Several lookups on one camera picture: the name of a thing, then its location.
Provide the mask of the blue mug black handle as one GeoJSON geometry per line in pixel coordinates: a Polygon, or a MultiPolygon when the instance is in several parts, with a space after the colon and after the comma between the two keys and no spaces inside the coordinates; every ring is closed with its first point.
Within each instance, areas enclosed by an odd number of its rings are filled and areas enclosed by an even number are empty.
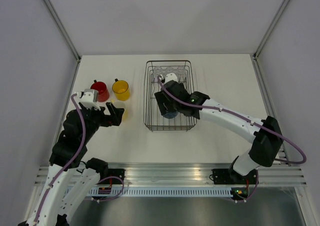
{"type": "Polygon", "coordinates": [[[166,112],[163,117],[166,119],[174,119],[178,115],[178,112],[166,112]]]}

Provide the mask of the red mug black handle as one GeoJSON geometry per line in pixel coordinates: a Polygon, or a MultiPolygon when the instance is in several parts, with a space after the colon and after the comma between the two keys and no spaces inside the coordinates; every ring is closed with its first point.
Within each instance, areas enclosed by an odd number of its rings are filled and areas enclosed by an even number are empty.
{"type": "Polygon", "coordinates": [[[100,103],[106,102],[110,97],[107,85],[103,81],[94,80],[90,89],[97,91],[97,101],[100,103]]]}

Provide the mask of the yellow mug black handle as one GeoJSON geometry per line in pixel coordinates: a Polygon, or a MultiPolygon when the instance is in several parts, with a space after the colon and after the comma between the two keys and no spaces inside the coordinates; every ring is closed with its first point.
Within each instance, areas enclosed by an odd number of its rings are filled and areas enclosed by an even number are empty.
{"type": "Polygon", "coordinates": [[[130,98],[130,87],[125,80],[115,79],[112,85],[112,91],[119,101],[126,101],[130,98]]]}

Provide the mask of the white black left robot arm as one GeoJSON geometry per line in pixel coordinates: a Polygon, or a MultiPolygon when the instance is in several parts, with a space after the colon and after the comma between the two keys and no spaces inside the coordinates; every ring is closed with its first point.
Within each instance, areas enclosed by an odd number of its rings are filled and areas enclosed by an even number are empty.
{"type": "Polygon", "coordinates": [[[85,107],[76,103],[67,113],[63,130],[52,148],[44,187],[31,216],[22,226],[68,226],[93,186],[110,179],[108,163],[92,158],[85,164],[80,179],[67,188],[87,152],[87,143],[100,127],[119,126],[125,112],[111,102],[105,107],[85,107]]]}

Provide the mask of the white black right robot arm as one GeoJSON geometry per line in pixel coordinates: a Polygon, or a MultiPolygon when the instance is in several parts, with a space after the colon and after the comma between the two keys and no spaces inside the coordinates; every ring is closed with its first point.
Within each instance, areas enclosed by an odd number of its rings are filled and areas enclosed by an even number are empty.
{"type": "Polygon", "coordinates": [[[251,144],[251,148],[237,156],[227,170],[229,180],[235,184],[241,184],[260,166],[271,167],[283,144],[278,121],[271,116],[259,119],[232,111],[202,92],[188,93],[182,83],[174,80],[165,83],[154,96],[162,116],[178,112],[213,122],[251,144]]]}

